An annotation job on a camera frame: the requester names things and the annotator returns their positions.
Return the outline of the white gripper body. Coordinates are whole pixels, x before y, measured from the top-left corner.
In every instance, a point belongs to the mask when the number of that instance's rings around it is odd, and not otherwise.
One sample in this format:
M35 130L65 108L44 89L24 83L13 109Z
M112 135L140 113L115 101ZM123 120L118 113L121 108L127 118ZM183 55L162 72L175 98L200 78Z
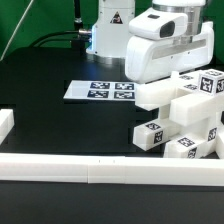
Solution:
M200 7L151 7L130 21L125 74L148 83L210 63L212 21L201 21Z

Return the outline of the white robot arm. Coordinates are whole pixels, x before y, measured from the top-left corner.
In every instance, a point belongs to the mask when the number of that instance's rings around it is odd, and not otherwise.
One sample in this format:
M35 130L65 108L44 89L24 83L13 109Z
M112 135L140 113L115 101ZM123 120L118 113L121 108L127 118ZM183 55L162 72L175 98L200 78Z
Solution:
M210 63L211 21L202 20L206 0L152 0L135 14L135 0L99 0L87 55L99 62L123 62L125 75L148 83Z

